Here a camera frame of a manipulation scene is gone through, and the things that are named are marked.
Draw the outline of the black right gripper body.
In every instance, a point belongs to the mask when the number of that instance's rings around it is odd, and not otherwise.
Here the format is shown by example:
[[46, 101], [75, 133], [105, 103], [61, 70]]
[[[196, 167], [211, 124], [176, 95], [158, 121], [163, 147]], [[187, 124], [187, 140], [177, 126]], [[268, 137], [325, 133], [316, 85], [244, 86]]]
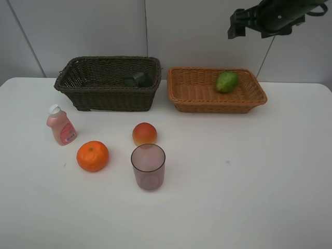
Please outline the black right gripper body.
[[265, 0], [249, 9], [237, 9], [230, 17], [228, 39], [244, 37], [246, 29], [258, 31], [262, 38], [285, 36], [306, 15], [321, 17], [328, 12], [326, 0]]

